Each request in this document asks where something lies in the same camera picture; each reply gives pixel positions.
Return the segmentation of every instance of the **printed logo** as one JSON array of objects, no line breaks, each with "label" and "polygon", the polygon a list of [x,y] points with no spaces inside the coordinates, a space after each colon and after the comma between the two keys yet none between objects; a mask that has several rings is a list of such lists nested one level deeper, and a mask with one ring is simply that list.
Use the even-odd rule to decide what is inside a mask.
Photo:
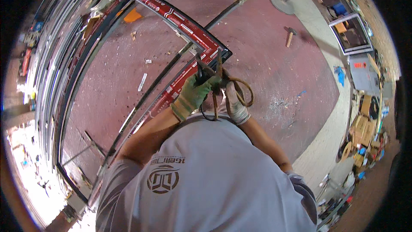
[{"label": "printed logo", "polygon": [[156,194],[164,194],[173,190],[179,182],[179,169],[170,165],[161,165],[153,169],[147,178],[147,187]]}]

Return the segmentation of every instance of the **white work glove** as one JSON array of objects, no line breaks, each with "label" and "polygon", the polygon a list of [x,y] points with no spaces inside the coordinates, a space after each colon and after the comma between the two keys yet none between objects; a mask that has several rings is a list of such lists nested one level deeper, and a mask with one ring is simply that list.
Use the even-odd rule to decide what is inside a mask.
[{"label": "white work glove", "polygon": [[248,112],[248,108],[243,106],[237,98],[236,90],[232,81],[226,85],[225,95],[229,101],[230,108],[227,110],[227,113],[235,122],[235,124],[241,125],[244,122],[248,121],[248,119],[250,118],[250,113]]}]

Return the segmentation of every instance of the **wooden handle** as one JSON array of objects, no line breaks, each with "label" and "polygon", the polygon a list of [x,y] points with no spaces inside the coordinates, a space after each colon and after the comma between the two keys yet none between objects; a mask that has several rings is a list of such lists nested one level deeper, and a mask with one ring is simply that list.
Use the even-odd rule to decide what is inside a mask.
[{"label": "wooden handle", "polygon": [[291,45],[292,36],[293,36],[293,32],[289,33],[288,43],[286,44],[286,47],[288,47],[288,48],[289,48],[289,46]]}]

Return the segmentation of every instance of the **gray t-shirt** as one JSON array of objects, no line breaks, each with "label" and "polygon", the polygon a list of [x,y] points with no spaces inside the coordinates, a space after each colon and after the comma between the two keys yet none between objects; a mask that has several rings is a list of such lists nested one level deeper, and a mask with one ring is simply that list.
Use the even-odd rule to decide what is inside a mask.
[{"label": "gray t-shirt", "polygon": [[313,210],[302,177],[283,173],[234,124],[198,119],[170,136],[143,169],[130,160],[112,164],[96,230],[315,231],[304,197]]}]

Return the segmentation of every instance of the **hand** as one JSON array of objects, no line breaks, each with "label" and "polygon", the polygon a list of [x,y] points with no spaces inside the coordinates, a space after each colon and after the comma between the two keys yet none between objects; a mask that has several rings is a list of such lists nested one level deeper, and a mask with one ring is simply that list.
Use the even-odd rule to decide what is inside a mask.
[{"label": "hand", "polygon": [[237,98],[236,90],[232,81],[226,85],[225,95],[229,101],[229,109],[227,110],[227,113],[236,125],[241,125],[248,121],[250,118],[250,113],[248,112],[248,108],[243,106]]},{"label": "hand", "polygon": [[180,121],[185,121],[194,110],[200,107],[212,87],[218,85],[221,80],[219,76],[213,76],[204,84],[195,86],[196,75],[190,76],[185,81],[176,101],[170,105],[176,117]]}]

